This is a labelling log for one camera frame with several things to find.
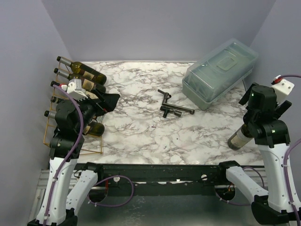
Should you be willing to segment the green wine bottle brown label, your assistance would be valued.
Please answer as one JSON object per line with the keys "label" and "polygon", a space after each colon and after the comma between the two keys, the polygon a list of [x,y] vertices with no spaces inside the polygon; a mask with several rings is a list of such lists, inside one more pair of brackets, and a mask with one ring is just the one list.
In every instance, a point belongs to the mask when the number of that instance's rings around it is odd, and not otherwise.
{"label": "green wine bottle brown label", "polygon": [[76,74],[76,73],[68,73],[64,70],[55,68],[54,69],[54,73],[57,75],[60,75],[64,78],[66,78],[67,80],[72,80],[72,79],[80,79],[81,81],[81,85],[82,88],[85,89],[86,91],[92,91],[94,89],[97,89],[98,91],[105,93],[106,92],[106,87],[103,85],[100,85],[98,83],[92,82],[86,78],[84,78],[83,76]]}

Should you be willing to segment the green wine bottle silver neck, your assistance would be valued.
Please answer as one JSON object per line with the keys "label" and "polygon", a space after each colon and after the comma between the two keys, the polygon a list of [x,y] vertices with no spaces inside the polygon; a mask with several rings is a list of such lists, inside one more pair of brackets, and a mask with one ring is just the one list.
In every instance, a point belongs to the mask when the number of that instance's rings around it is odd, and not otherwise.
{"label": "green wine bottle silver neck", "polygon": [[58,56],[56,60],[70,67],[72,72],[77,73],[83,76],[84,78],[94,81],[98,84],[104,85],[107,81],[107,77],[103,73],[87,66],[82,62],[78,62],[78,61],[73,62],[62,56]]}

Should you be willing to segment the clear square glass bottle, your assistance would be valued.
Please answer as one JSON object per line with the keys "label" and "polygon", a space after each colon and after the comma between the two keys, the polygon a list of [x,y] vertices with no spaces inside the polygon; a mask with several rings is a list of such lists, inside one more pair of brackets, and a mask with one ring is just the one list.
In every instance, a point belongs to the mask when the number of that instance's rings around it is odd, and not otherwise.
{"label": "clear square glass bottle", "polygon": [[55,97],[55,96],[52,96],[51,99],[50,99],[50,102],[54,103],[54,104],[58,104],[58,103],[60,103],[62,101],[64,101],[64,99],[59,98],[59,97]]}

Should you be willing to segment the green wine bottle white label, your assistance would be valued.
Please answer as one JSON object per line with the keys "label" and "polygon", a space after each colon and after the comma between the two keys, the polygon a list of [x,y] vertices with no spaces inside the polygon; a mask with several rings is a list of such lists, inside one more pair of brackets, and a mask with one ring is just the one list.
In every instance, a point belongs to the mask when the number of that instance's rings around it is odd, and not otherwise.
{"label": "green wine bottle white label", "polygon": [[63,83],[59,83],[59,82],[56,82],[56,81],[51,81],[50,86],[51,87],[58,86],[64,91],[67,91],[67,89],[68,89],[68,85],[63,84]]}

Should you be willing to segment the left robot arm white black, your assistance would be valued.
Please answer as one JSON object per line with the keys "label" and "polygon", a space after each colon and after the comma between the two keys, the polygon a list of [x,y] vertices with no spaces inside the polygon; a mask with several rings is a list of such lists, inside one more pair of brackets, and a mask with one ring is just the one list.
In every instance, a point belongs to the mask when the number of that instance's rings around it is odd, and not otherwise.
{"label": "left robot arm white black", "polygon": [[93,90],[96,99],[72,98],[56,105],[55,121],[57,129],[50,141],[49,178],[44,199],[36,218],[30,226],[75,226],[78,212],[92,186],[104,182],[102,167],[88,163],[80,180],[69,189],[71,177],[77,165],[83,143],[83,131],[94,117],[114,111],[119,94],[101,93]]}

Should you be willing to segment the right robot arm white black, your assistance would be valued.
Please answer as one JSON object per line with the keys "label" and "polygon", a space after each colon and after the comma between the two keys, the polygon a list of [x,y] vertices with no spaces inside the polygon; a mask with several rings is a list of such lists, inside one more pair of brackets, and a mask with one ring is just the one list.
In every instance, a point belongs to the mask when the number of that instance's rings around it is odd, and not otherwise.
{"label": "right robot arm white black", "polygon": [[231,182],[242,192],[261,225],[301,224],[301,201],[290,164],[294,147],[287,125],[279,119],[292,105],[286,97],[293,88],[293,83],[280,79],[271,87],[253,83],[239,101],[247,104],[243,121],[262,155],[268,188],[260,187],[235,161],[221,162],[216,173],[219,183]]}

